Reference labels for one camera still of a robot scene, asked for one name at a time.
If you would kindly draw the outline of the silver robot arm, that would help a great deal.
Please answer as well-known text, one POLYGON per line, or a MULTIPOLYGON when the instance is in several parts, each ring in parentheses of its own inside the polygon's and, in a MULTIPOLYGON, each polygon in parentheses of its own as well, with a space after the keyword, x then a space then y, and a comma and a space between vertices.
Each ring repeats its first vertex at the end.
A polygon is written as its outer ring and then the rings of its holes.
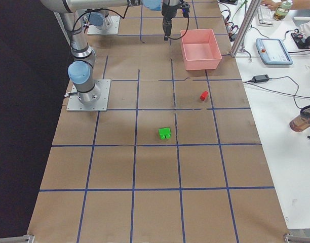
POLYGON ((69 37, 69 46, 74 62, 68 67, 68 75, 77 92, 77 100, 83 105, 95 105, 105 94, 98 81, 93 79, 96 55, 88 44, 81 18, 86 14, 107 14, 109 7, 134 7, 144 5, 152 11, 161 11, 163 16, 164 40, 171 38, 172 19, 181 9, 189 18, 190 5, 185 1, 41 1, 49 10, 59 13, 69 37))

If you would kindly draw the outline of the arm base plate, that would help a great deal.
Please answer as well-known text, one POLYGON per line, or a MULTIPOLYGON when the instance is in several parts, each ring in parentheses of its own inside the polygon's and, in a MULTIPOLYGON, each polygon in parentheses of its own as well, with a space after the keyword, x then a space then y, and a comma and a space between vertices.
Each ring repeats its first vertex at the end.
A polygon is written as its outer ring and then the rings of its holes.
POLYGON ((69 96, 67 111, 69 112, 106 112, 110 93, 110 79, 95 79, 94 89, 88 93, 80 93, 72 85, 72 93, 69 96))
POLYGON ((120 16, 93 14, 89 23, 88 35, 118 35, 120 16))

